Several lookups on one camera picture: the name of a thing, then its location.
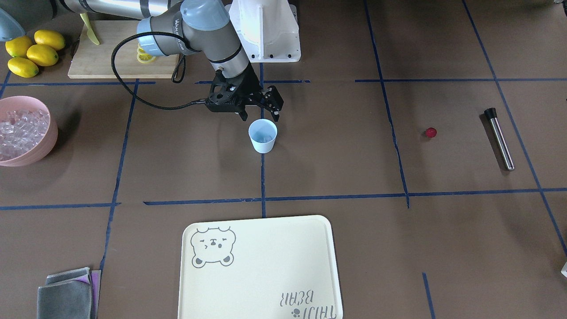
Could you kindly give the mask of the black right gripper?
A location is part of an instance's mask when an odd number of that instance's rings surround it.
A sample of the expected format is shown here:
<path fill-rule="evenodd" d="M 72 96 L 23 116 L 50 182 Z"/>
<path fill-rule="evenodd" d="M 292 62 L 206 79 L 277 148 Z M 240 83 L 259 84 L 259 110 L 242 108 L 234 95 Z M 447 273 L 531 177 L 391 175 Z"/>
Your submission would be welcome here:
<path fill-rule="evenodd" d="M 223 71 L 218 69 L 215 71 L 213 82 L 229 82 L 239 85 L 245 105 L 247 101 L 249 101 L 249 96 L 251 94 L 261 91 L 259 79 L 252 66 L 245 67 L 245 70 L 241 74 L 233 78 L 225 76 Z M 284 105 L 284 100 L 277 87 L 269 86 L 262 95 L 261 104 L 263 105 L 263 108 L 271 113 L 274 122 L 278 122 L 280 119 L 280 112 Z M 249 117 L 245 106 L 235 107 L 233 112 L 239 115 L 241 120 L 245 122 Z"/>

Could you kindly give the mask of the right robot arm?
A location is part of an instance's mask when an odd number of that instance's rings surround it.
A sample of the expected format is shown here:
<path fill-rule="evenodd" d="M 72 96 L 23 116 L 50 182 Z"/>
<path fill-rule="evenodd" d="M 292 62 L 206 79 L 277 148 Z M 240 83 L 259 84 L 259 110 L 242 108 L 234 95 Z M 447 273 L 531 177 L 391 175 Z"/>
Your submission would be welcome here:
<path fill-rule="evenodd" d="M 275 86 L 261 86 L 220 0 L 3 0 L 0 7 L 3 42 L 65 13 L 137 19 L 136 34 L 122 40 L 111 53 L 111 68 L 118 81 L 122 78 L 116 55 L 135 39 L 152 56 L 186 57 L 202 52 L 215 70 L 209 94 L 181 109 L 203 104 L 211 112 L 236 113 L 246 121 L 246 107 L 257 105 L 270 112 L 274 121 L 280 118 L 284 100 Z"/>

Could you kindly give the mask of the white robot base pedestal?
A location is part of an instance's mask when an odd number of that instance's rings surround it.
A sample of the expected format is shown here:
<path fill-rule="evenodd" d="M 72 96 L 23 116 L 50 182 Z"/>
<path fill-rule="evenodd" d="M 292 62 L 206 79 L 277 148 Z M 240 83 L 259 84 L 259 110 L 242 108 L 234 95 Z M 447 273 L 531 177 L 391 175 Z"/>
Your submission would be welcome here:
<path fill-rule="evenodd" d="M 296 6 L 287 0 L 233 0 L 225 6 L 251 63 L 301 58 Z"/>

